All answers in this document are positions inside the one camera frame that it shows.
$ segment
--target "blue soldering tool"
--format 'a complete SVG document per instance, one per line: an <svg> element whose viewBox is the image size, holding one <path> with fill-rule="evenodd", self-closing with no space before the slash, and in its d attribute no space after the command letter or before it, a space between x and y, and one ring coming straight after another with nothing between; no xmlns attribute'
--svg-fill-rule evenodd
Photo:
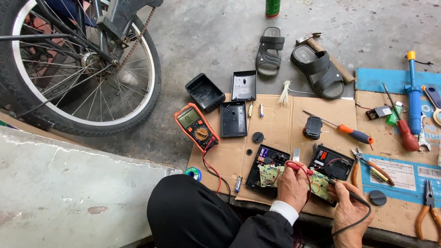
<svg viewBox="0 0 441 248"><path fill-rule="evenodd" d="M407 53L409 60L409 72L411 84L405 85L404 90L409 98L409 128L411 134L419 135L421 133L421 86L415 82L415 51Z"/></svg>

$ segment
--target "white shirt cuff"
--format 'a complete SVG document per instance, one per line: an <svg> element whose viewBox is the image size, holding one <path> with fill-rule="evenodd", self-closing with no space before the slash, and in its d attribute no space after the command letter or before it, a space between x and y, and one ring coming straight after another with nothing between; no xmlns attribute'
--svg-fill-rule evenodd
<svg viewBox="0 0 441 248"><path fill-rule="evenodd" d="M299 218L297 211L286 202L274 201L269 210L281 214L291 225L294 225L294 222Z"/></svg>

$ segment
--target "pliers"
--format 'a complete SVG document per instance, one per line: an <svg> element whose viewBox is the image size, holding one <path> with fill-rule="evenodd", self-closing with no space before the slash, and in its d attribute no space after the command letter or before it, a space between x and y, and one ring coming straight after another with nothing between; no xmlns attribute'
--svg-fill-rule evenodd
<svg viewBox="0 0 441 248"><path fill-rule="evenodd" d="M357 152L354 151L354 149L352 149L352 148L351 148L351 151L355 156L355 164L354 164L354 167L352 168L352 175L351 175L351 181L354 186L356 186L358 188L358 186L357 186L357 173L358 173L358 169L359 169L358 163L359 162L361 163L361 161L364 161L369 166L369 169L374 174L377 174L379 177L386 178L387 182L390 185L395 186L395 183L392 181L392 178L390 178L390 176L382 168L376 166L374 163L372 163L371 161L368 161L367 159L364 158L363 153L361 152L360 148L357 147Z"/></svg>
<svg viewBox="0 0 441 248"><path fill-rule="evenodd" d="M435 212L435 197L434 192L432 191L432 185L430 184L429 180L426 180L426 192L424 194L424 205L418 214L418 217L416 218L415 222L415 230L416 230L416 236L420 240L424 240L422 236L421 231L421 224L422 220L426 216L427 212L430 211L430 215L432 216L432 219L434 219L435 224L438 229L438 245L441 245L441 221Z"/></svg>

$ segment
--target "bicycle wheel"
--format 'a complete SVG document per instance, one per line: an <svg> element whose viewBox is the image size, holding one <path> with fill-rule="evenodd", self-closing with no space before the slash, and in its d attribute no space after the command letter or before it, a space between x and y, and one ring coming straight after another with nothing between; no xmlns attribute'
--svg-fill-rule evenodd
<svg viewBox="0 0 441 248"><path fill-rule="evenodd" d="M48 4L55 16L98 46L98 30L89 3L81 1L87 24L86 29L81 30L74 21L76 14L69 12L66 6L67 0L53 1L60 1L60 6L67 10L63 12ZM102 0L104 11L107 8L105 3ZM2 35L60 33L57 25L44 16L35 0L4 0L0 13ZM149 115L161 86L159 57L147 31L135 52L126 58L143 26L135 16L127 35L126 43L129 46L120 59L126 59L126 63L119 72L104 71L91 78L104 67L103 63L95 52L69 38L11 41L0 51L2 84L26 109L32 109L68 89L31 112L35 118L52 123L54 129L82 136L122 132Z"/></svg>

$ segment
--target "solder wire spool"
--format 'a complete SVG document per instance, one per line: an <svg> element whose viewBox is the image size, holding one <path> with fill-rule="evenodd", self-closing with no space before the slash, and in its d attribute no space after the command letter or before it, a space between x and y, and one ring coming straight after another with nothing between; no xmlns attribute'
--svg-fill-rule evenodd
<svg viewBox="0 0 441 248"><path fill-rule="evenodd" d="M185 170L185 173L184 173L184 174L189 175L190 177L196 179L196 181L198 181L198 182L200 182L201 179L202 179L202 173L201 173L201 170L199 170L199 169L196 168L196 167L190 167L190 168L187 168L187 169Z"/></svg>

